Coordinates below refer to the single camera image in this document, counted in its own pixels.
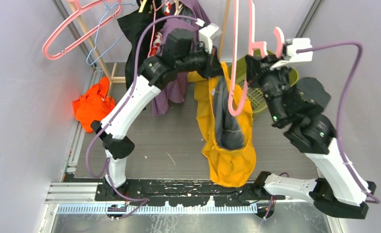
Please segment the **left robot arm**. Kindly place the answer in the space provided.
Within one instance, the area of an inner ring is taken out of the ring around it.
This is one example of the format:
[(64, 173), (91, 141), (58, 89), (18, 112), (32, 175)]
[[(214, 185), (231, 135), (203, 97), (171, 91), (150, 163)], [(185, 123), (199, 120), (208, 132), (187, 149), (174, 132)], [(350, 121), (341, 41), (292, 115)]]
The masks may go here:
[(109, 184), (107, 194), (112, 199), (121, 200), (126, 194), (127, 157), (135, 147), (126, 136), (128, 129), (178, 73), (195, 71), (205, 79), (223, 75), (214, 45), (214, 39), (220, 35), (221, 30), (210, 24), (198, 31), (199, 40), (195, 42), (193, 32), (174, 29), (166, 37), (161, 52), (143, 61), (134, 83), (110, 114), (91, 123), (108, 159), (105, 179)]

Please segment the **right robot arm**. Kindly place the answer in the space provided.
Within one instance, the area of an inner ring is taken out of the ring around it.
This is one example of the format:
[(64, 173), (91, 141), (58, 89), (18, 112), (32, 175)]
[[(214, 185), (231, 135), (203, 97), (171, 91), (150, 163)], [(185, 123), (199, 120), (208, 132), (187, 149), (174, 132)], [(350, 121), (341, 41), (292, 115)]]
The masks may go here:
[(289, 83), (291, 68), (272, 69), (274, 54), (245, 56), (246, 81), (259, 88), (272, 116), (273, 127), (287, 128), (284, 136), (318, 168), (316, 179), (294, 179), (263, 171), (252, 185), (259, 199), (288, 196), (314, 205), (336, 218), (365, 219), (367, 196), (376, 190), (371, 181), (356, 182), (337, 145), (337, 131), (323, 111), (330, 101), (320, 81), (313, 77)]

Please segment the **yellow skirt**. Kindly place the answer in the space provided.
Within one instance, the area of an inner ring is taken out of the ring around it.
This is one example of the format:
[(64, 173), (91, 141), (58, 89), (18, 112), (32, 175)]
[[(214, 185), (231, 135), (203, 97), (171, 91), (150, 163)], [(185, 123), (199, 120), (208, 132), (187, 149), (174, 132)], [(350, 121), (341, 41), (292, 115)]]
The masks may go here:
[(231, 79), (227, 65), (221, 66), (222, 76), (205, 79), (193, 71), (187, 79), (194, 83), (196, 120), (205, 141), (201, 153), (208, 161), (210, 180), (223, 187), (242, 187), (256, 167), (253, 111), (247, 100), (238, 116), (230, 114)]

